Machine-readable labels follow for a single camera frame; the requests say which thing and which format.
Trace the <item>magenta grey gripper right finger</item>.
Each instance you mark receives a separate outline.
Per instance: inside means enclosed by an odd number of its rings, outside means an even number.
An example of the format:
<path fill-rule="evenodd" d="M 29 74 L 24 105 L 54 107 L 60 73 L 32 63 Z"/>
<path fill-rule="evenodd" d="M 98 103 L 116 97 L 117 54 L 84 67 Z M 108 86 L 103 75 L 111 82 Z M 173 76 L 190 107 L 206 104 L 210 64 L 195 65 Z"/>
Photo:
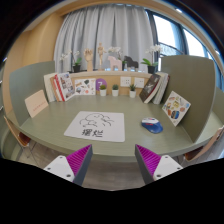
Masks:
<path fill-rule="evenodd" d="M 135 157 L 145 184 L 152 183 L 182 169 L 169 155 L 160 156 L 153 151 L 135 145 Z"/>

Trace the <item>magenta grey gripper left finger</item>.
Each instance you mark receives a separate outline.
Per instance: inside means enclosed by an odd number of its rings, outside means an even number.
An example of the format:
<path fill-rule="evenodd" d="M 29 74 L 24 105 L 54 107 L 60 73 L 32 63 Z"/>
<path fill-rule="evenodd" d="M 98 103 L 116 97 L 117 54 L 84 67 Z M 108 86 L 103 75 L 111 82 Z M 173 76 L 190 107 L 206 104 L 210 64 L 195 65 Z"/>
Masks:
<path fill-rule="evenodd" d="M 81 186 L 92 155 L 92 145 L 87 145 L 68 156 L 59 155 L 44 170 Z"/>

